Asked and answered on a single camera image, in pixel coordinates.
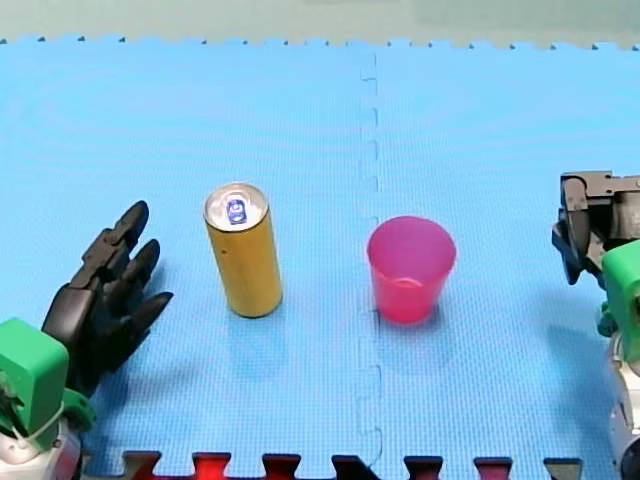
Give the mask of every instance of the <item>can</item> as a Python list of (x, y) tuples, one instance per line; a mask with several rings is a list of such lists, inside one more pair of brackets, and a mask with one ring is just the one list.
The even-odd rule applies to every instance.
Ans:
[(230, 183), (211, 193), (204, 218), (229, 307), (262, 317), (282, 301), (282, 283), (267, 197)]

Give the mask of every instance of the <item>pink plastic cup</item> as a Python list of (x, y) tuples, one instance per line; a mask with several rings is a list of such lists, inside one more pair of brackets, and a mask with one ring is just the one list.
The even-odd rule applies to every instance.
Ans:
[(403, 216), (376, 228), (367, 254), (378, 311), (393, 323), (412, 324), (432, 312), (455, 263), (456, 247), (437, 223)]

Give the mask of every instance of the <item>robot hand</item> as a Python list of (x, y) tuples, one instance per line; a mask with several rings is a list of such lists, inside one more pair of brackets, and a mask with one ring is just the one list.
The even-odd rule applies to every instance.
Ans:
[(143, 298), (160, 256), (157, 240), (129, 259), (148, 218), (147, 204), (137, 202), (98, 235), (83, 266), (56, 293), (42, 326), (69, 352), (67, 387), (87, 397), (105, 372), (135, 352), (171, 300), (168, 292)]
[(42, 330), (19, 319), (0, 323), (0, 480), (79, 479), (79, 435), (95, 421), (89, 397), (172, 297), (144, 298), (160, 255), (156, 240), (130, 259), (148, 217), (138, 202), (98, 235)]
[(583, 270), (601, 288), (602, 256), (640, 239), (640, 176), (611, 172), (574, 172), (560, 178), (561, 207), (552, 243), (562, 255), (567, 281), (574, 285)]
[(561, 177), (562, 206), (552, 242), (567, 281), (585, 270), (607, 293), (599, 332), (611, 337), (614, 407), (609, 441), (623, 480), (640, 478), (640, 176), (578, 172)]

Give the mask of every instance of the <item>blue foam mat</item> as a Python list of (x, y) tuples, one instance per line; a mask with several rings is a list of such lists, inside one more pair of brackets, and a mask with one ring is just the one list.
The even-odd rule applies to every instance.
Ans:
[[(477, 456), (512, 457), (513, 478), (550, 456), (611, 476), (602, 294), (565, 284), (550, 226), (561, 172), (637, 173), (640, 56), (393, 45), (0, 45), (0, 318), (39, 325), (139, 198), (163, 249), (151, 289), (176, 294), (94, 397), (90, 473), (157, 450), (158, 474), (217, 451), (240, 477), (264, 453), (301, 455), (301, 478), (331, 477), (335, 454), (390, 480), (406, 455), (441, 455), (443, 478), (474, 478)], [(274, 211), (286, 297), (258, 322), (227, 311), (201, 217), (235, 179)], [(364, 258), (401, 213), (459, 249), (436, 321), (411, 331), (378, 322)]]

